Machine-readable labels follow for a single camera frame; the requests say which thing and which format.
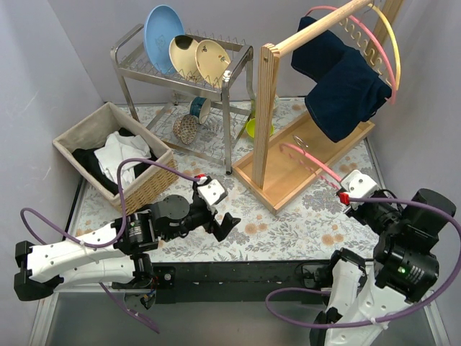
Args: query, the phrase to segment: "white wall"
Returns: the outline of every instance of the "white wall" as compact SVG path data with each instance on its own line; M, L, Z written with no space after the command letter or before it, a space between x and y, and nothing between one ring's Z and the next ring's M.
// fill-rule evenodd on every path
M150 10L161 1L137 0L49 0L64 30L69 36L88 75L104 101L126 103L110 61L110 48L138 23L144 23ZM184 29L245 39L255 49L254 89L256 90L259 49L265 43L278 43L294 34L299 20L312 6L341 6L347 0L170 0L182 19ZM328 12L319 12L321 17ZM374 27L375 15L363 17ZM291 57L282 59L279 68L279 96L306 95L315 85L290 67ZM165 102L166 89L127 80L136 102ZM231 89L232 99L248 99L244 78Z
M412 1L398 28L402 83L397 104L375 117L372 135L387 186L405 198L428 187L452 200L461 220L461 2ZM441 276L453 268L460 241L452 226L435 249ZM461 345L461 278L438 300L452 345Z
M24 346L37 303L13 291L14 245L35 240L19 210L36 208L65 226L78 176L51 141L102 100L46 0L0 1L0 42L0 344Z

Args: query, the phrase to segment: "dish rack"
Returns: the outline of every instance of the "dish rack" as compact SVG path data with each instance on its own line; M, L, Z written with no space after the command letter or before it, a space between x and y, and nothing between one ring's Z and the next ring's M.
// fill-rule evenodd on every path
M193 151L189 148L184 148L175 143L170 143L164 140L164 143L170 148L174 148L179 151L183 151L189 155L194 155L202 159L206 159L211 162L225 165L225 171L227 174L232 173L232 150L236 145L238 139L243 134L245 124L253 115L252 110L244 110L230 105L229 91L234 81L242 72L243 68L246 69L246 90L251 100L251 104L255 105L255 96L253 92L253 47L247 45L245 41L239 43L236 38L231 40L229 37L223 39L215 37L214 35L207 35L205 32L200 35L198 32L192 34L187 32L186 35L194 38L197 42L202 40L214 40L220 44L224 49L231 52L231 59L229 66L222 75L221 88L217 88L215 85L216 81L211 81L209 77L203 81L186 80L183 76L187 76L188 73L183 71L175 71L171 67L171 71L167 71L163 74L159 71L159 68L153 66L149 61L146 52L144 51L144 44L141 43L137 46L130 54L124 56L120 61L118 60L117 54L119 49L132 40L136 34L138 34L144 25L138 24L132 28L125 36L118 40L110 51L112 64L117 74L120 87L122 88L125 96L128 108L131 115L137 121L139 121L138 114L133 104L130 91L128 90L125 78L135 79L137 81L144 81L145 83L159 85L161 87L167 87L179 94L185 94L190 96L206 97L211 100L211 107L222 110L220 114L223 117L223 140L224 140L224 160L216 159L215 157L209 156L199 151ZM169 110L177 105L177 97L174 100L168 102L165 107L147 124L147 129L152 130L156 123L169 112ZM244 115L246 117L245 124L237 134L235 138L231 135L231 113L237 115Z

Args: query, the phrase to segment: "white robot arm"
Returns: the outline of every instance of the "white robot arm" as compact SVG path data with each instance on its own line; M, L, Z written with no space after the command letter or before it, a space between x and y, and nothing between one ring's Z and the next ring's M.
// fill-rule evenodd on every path
M415 207L394 208L390 203L350 203L349 198L386 198L378 184L354 170L341 181L341 201L346 214L368 225L380 236L373 251L373 266L365 272L365 260L348 249L334 252L329 265L316 273L331 287L328 306L316 319L319 324L370 321L364 327L312 329L312 346L369 346L388 322L376 319L407 309L419 302L439 274L439 263L431 254L447 221ZM413 200L454 215L455 205L437 192L420 189ZM359 291L360 280L366 283Z
M16 245L19 273L14 276L14 290L21 301L45 298L55 290L85 283L116 282L131 288L146 287L156 273L147 251L158 248L159 240L186 237L199 226L218 241L226 238L240 222L229 213L223 222L215 220L217 204L227 191L216 179L199 177L194 182L192 200L171 195L147 205L127 217L122 236L107 247L91 248L84 244L105 244L115 239L122 219L77 237L79 243L65 240L49 245L21 241Z

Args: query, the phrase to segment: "table surface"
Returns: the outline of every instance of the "table surface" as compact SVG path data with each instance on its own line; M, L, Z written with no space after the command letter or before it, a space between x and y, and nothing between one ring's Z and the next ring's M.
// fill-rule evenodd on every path
M250 108L249 102L232 102L240 108ZM162 108L161 105L136 107L140 121L147 124ZM162 118L153 129L159 138L173 140L172 124L177 115L187 114L185 105L179 105ZM200 150L220 158L223 155L222 120L219 110L202 126L192 150ZM305 112L303 99L281 99L274 112L275 130ZM238 133L244 121L233 115L232 132ZM253 142L243 135L233 151L233 161L253 149ZM217 219L224 213L242 221L226 240L218 243L214 236L200 227L185 239L168 243L161 241L159 249L150 252L153 262L216 262L216 261L266 261L266 260L325 260L335 249L347 247L357 254L370 258L377 236L366 226L343 214L344 207L335 196L335 189L317 179L300 196L277 216L273 216L235 177L225 175L225 169L203 159L174 152L179 170L186 174L210 174L228 190L228 197L219 204ZM352 169L360 169L376 179L377 172L367 147L362 141L333 166L344 176ZM183 195L192 201L192 183L178 179L157 200L167 195ZM119 218L116 211L90 184L81 191L80 203L74 214L72 234L82 235L98 229Z

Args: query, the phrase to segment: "wooden base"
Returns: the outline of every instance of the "wooden base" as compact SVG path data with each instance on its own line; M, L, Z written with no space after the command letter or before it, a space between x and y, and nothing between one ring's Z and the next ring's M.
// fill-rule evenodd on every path
M310 154L330 167L365 138L374 126L370 121L360 123L347 138L333 143L314 123L310 114L305 112L271 137L262 189L251 180L253 152L237 161L233 165L233 172L238 180L249 188L271 213L276 215L316 179L315 174L322 172L322 169L315 164L306 162L308 166L316 169L315 174L309 172L287 154L282 153L279 144L295 143L292 136L297 135L309 145Z

